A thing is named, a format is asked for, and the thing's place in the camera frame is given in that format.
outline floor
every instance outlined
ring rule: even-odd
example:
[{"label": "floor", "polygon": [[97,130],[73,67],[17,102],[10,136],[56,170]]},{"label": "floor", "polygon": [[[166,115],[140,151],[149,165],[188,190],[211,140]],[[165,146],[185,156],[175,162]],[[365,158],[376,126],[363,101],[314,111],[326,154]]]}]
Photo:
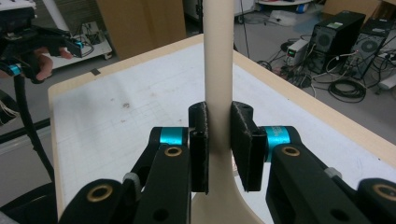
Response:
[{"label": "floor", "polygon": [[[320,20],[320,8],[311,6],[305,14],[296,14],[294,26],[276,25],[268,21],[271,10],[273,8],[269,7],[261,12],[249,13],[245,17],[245,25],[236,22],[234,26],[234,43],[237,49],[256,62],[270,61],[279,51],[280,45],[287,42],[288,39],[310,35],[314,25]],[[193,23],[187,22],[187,32],[188,36],[196,35],[198,29]],[[93,68],[101,68],[118,61],[117,56],[108,61],[101,57],[93,58],[55,70],[53,76],[43,84],[34,85],[27,81],[27,100],[33,120],[40,121],[50,116],[48,87],[71,77],[85,74]],[[279,59],[272,66],[276,70],[282,63],[282,59]],[[375,74],[367,76],[367,78],[369,79],[367,82],[372,82]],[[0,80],[0,89],[14,97],[11,78]],[[376,88],[369,89],[364,100],[358,104],[343,103],[334,99],[327,91],[317,88],[308,87],[303,91],[396,145],[396,119],[394,118],[396,90],[379,92]],[[1,127],[0,134],[21,127],[21,122],[16,120]],[[50,132],[41,132],[41,136],[44,148],[51,158]],[[3,150],[4,146],[0,147],[0,170],[2,170],[0,173],[2,180],[0,182],[2,192],[0,206],[24,192],[50,181],[29,143],[21,144],[21,141],[17,140],[8,144],[7,147],[13,149]]]}]

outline white cylindrical rod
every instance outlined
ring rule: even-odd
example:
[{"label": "white cylindrical rod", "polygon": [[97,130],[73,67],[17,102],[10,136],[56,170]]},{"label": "white cylindrical rod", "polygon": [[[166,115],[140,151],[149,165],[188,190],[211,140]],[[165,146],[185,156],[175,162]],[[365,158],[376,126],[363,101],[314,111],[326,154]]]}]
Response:
[{"label": "white cylindrical rod", "polygon": [[209,118],[209,193],[192,201],[191,223],[262,223],[233,177],[230,113],[233,100],[233,1],[204,1],[205,101]]},{"label": "white cylindrical rod", "polygon": [[55,2],[53,0],[43,0],[43,2],[55,22],[56,27],[60,30],[70,31]]}]

